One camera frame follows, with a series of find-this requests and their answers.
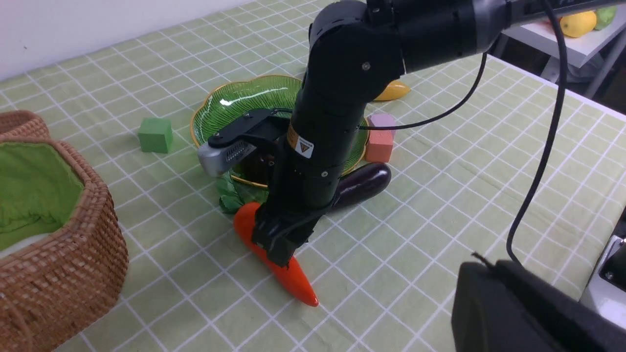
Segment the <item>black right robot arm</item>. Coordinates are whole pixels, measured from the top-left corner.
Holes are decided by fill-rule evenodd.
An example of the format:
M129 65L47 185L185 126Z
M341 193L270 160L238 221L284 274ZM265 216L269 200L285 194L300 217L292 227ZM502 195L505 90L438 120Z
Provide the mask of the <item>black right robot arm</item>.
M404 74L485 53L501 31L613 0L341 0L309 29L309 57L288 122L259 149L274 156L252 242L286 267L335 203L368 103Z

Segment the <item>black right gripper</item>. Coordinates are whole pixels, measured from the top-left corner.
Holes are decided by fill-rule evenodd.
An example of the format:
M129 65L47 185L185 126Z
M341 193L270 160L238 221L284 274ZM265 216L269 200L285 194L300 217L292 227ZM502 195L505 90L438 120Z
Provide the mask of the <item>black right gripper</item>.
M288 267L295 251L309 240L324 214L333 206L333 199L323 203L307 199L269 198L266 202L252 202L251 242L264 250L268 260Z

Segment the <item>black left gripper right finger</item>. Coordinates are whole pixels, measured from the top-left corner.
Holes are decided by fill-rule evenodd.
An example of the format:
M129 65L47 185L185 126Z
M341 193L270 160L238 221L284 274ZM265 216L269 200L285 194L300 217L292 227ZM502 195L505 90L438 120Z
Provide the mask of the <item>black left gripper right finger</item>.
M517 263L499 260L498 278L564 352L623 352L625 332Z

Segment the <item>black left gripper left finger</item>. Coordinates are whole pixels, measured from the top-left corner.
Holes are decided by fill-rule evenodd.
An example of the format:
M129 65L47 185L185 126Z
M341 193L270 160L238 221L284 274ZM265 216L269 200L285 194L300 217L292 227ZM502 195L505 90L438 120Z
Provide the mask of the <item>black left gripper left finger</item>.
M460 265L451 317L457 352L552 352L554 344L518 299L475 262Z

